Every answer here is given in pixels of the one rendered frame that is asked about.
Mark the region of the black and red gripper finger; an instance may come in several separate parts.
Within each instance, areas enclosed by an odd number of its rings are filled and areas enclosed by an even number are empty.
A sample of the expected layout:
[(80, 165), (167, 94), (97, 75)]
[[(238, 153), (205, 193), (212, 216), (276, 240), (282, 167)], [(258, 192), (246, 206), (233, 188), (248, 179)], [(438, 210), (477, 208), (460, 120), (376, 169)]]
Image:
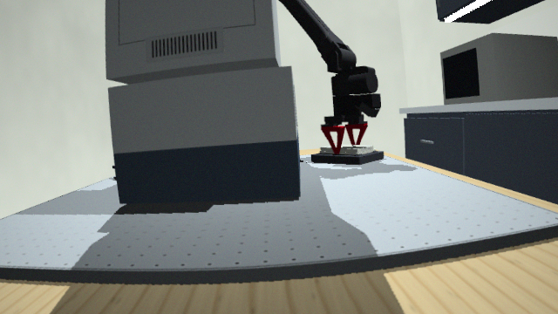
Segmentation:
[[(364, 136), (364, 133), (365, 133), (365, 130), (366, 130), (367, 126), (368, 126), (368, 123), (367, 124), (357, 124), (357, 125), (345, 125), (345, 128), (346, 128), (347, 134), (349, 136), (351, 145), (360, 145), (360, 142), (361, 142), (361, 140)], [(353, 129), (360, 129), (356, 144), (355, 144), (355, 141), (354, 141), (354, 136), (353, 136), (353, 131), (352, 131)]]
[[(321, 130), (330, 143), (334, 154), (339, 154), (343, 142), (345, 126), (321, 126)], [(337, 148), (330, 135), (330, 132), (337, 132)]]

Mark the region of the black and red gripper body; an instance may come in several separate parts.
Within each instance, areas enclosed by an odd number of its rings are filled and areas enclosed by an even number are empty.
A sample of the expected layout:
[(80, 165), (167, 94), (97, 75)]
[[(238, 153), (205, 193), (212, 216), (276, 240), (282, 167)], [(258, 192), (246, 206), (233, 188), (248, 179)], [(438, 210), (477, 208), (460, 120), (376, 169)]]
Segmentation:
[(348, 125), (367, 124), (368, 122), (364, 121), (364, 115), (363, 114), (337, 116), (337, 100), (336, 100), (336, 97), (342, 97), (342, 96), (349, 96), (349, 94), (338, 94), (338, 95), (332, 96), (334, 116), (324, 117), (325, 124), (327, 124), (327, 125), (321, 125), (321, 126), (338, 126), (338, 125), (342, 125), (341, 122), (348, 122)]

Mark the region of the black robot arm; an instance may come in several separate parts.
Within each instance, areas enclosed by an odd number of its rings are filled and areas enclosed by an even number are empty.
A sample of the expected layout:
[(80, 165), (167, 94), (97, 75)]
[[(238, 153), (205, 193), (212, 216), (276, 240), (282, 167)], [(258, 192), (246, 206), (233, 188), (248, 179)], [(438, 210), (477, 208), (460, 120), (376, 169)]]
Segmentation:
[(327, 64), (327, 71), (339, 73), (331, 78), (332, 95), (354, 94), (336, 97), (337, 116), (364, 113), (368, 117), (376, 118), (381, 108), (381, 98), (380, 94), (374, 93), (378, 89), (375, 69), (356, 66), (355, 53), (330, 30), (304, 0), (278, 1), (286, 7), (314, 42)]

